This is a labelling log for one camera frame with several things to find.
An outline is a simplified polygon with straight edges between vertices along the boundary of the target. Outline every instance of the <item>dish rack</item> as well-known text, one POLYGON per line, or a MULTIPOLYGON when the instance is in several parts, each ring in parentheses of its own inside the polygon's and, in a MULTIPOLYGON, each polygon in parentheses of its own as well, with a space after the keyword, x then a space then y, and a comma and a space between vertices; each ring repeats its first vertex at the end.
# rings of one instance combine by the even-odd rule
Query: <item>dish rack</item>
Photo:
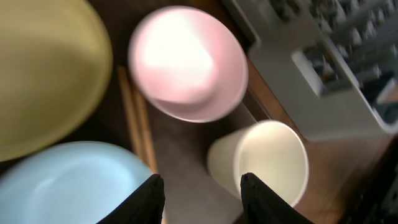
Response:
POLYGON ((398 131, 398 0, 222 0, 309 141, 398 131))

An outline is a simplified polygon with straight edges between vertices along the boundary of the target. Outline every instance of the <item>wooden surface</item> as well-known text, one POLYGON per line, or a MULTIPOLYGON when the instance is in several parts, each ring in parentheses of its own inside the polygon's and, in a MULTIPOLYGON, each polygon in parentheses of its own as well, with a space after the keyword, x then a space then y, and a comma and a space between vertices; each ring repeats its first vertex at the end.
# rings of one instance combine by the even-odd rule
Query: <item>wooden surface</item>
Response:
MULTIPOLYGON (((191 0, 190 2, 219 19, 247 50, 249 46, 247 40, 218 1, 191 0)), ((249 60, 248 65, 249 89, 262 103, 267 114, 271 119, 288 124, 298 132, 282 105, 249 60)), ((257 108, 256 105, 246 106, 249 109, 257 108)), ((329 142, 308 142, 303 139, 310 161, 310 180, 307 191, 296 209, 314 223, 338 223, 350 208, 351 199, 356 199, 358 189, 366 184, 367 176, 385 153, 391 139, 384 137, 329 142)))

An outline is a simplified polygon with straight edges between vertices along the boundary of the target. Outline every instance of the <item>light blue bowl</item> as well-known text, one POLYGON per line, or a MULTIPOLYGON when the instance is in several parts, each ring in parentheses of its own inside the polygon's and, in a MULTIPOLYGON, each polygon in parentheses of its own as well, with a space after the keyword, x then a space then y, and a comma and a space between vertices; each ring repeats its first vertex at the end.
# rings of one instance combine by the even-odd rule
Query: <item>light blue bowl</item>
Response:
POLYGON ((151 175, 137 156, 119 146, 54 146, 0 179, 0 223, 97 223, 151 175))

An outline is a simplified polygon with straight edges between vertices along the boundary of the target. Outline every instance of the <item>yellow bowl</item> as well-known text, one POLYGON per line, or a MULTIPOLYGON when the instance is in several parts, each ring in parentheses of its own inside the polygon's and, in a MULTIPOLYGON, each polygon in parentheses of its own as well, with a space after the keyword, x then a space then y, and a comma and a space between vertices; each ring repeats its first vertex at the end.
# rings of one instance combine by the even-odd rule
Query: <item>yellow bowl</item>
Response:
POLYGON ((111 76, 106 29, 84 0, 0 0, 0 161, 58 141, 111 76))

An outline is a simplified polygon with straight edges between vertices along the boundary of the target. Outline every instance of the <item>pink bowl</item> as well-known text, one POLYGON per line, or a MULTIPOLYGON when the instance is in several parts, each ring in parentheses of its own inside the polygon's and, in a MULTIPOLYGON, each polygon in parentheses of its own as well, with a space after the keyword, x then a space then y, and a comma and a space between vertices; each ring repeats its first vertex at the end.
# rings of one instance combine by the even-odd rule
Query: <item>pink bowl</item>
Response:
POLYGON ((154 106, 197 123, 227 115, 248 85, 246 56, 234 35, 211 15, 185 6, 159 9, 138 25, 129 69, 154 106))

